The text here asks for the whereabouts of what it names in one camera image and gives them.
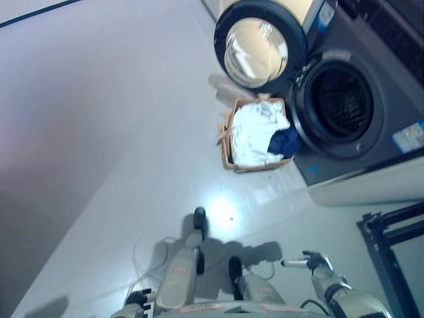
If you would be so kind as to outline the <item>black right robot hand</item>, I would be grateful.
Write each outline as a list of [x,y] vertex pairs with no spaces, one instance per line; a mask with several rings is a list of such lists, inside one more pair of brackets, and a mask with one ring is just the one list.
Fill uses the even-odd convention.
[[312,272],[319,267],[326,267],[333,271],[333,266],[328,257],[320,252],[304,250],[302,254],[303,258],[281,260],[281,266],[290,268],[308,268]]

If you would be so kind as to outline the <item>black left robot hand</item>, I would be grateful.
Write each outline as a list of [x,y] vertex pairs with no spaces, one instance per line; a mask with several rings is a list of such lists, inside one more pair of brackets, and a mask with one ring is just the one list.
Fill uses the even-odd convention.
[[137,304],[143,307],[146,303],[151,302],[151,300],[149,300],[151,294],[151,289],[132,291],[125,299],[124,305]]

